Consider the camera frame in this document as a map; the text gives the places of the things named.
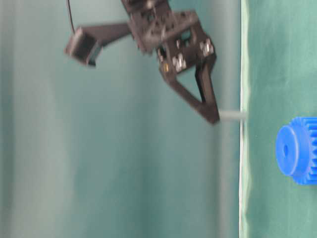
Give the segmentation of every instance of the gear teeth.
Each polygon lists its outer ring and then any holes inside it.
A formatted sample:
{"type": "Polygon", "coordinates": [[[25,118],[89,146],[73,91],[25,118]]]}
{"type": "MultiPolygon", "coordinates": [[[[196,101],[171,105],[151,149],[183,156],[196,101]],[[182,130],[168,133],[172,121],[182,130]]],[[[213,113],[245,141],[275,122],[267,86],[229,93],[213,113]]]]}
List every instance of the gear teeth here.
{"type": "Polygon", "coordinates": [[[302,130],[300,133],[304,132],[305,135],[307,135],[301,140],[301,143],[308,144],[308,147],[305,149],[305,154],[308,158],[299,158],[299,160],[303,159],[304,161],[308,161],[308,164],[303,162],[306,166],[304,168],[305,171],[300,172],[299,176],[291,175],[291,177],[293,177],[296,183],[301,185],[317,184],[317,117],[296,117],[289,123],[289,126],[292,128],[300,128],[300,130],[302,130]]]}
{"type": "Polygon", "coordinates": [[[317,175],[312,175],[311,173],[307,174],[307,180],[317,181],[317,175]]]}
{"type": "Polygon", "coordinates": [[[312,175],[317,175],[317,167],[311,167],[310,172],[312,175]]]}

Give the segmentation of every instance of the fabric backdrop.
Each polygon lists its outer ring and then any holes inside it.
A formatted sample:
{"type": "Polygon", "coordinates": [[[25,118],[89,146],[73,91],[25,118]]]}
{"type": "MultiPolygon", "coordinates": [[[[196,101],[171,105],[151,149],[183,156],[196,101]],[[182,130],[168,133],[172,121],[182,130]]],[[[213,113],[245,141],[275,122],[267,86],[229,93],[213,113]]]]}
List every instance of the fabric backdrop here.
{"type": "MultiPolygon", "coordinates": [[[[219,107],[238,110],[240,2],[171,4],[198,12],[219,107]]],[[[75,25],[128,19],[119,0],[71,5],[75,25]]],[[[70,35],[64,0],[0,0],[0,237],[237,237],[239,123],[207,124],[131,37],[91,69],[70,35]]]]}
{"type": "Polygon", "coordinates": [[[317,116],[316,10],[315,0],[242,1],[242,238],[317,237],[317,187],[296,185],[275,159],[279,129],[317,116]]]}

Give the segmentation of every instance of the cable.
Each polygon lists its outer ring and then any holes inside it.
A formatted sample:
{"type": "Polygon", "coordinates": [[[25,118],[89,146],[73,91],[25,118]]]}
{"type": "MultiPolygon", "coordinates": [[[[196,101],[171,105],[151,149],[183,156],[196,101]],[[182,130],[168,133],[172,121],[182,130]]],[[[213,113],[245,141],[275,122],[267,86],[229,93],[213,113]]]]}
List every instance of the cable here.
{"type": "Polygon", "coordinates": [[[71,30],[72,30],[73,34],[75,34],[75,28],[74,28],[74,23],[73,23],[73,17],[71,15],[69,0],[66,0],[66,4],[67,4],[67,9],[68,9],[68,17],[69,17],[69,21],[70,21],[71,30]]]}

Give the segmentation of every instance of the green cloth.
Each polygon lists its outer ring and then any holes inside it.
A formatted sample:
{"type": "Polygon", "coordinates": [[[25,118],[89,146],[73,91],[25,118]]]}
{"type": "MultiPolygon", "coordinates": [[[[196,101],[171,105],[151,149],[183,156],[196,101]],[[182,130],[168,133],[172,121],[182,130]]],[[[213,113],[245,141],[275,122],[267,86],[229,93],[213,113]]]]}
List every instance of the green cloth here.
{"type": "Polygon", "coordinates": [[[317,1],[242,1],[242,238],[317,237],[317,186],[299,186],[275,159],[279,129],[317,116],[317,1]]]}
{"type": "MultiPolygon", "coordinates": [[[[240,2],[195,9],[216,47],[223,110],[240,95],[240,2]]],[[[120,0],[71,0],[75,25],[128,16],[120,0]]],[[[232,238],[239,123],[210,126],[127,37],[86,68],[63,49],[65,0],[0,0],[0,237],[232,238]]],[[[197,90],[194,71],[181,77],[197,90]]]]}

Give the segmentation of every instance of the green fabric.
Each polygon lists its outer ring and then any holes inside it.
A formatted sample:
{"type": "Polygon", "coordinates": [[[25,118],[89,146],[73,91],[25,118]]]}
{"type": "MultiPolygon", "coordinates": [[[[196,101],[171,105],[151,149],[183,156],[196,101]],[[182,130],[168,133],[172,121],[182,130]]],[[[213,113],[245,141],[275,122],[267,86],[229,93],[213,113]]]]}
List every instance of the green fabric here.
{"type": "Polygon", "coordinates": [[[242,238],[317,237],[317,187],[284,176],[279,129],[317,116],[317,1],[243,0],[242,238]]]}
{"type": "MultiPolygon", "coordinates": [[[[75,25],[128,19],[119,0],[71,3],[75,25]]],[[[197,10],[237,110],[239,1],[171,4],[197,10]]],[[[210,126],[131,37],[90,69],[63,54],[70,35],[64,0],[0,0],[0,237],[236,237],[239,123],[210,126]]]]}

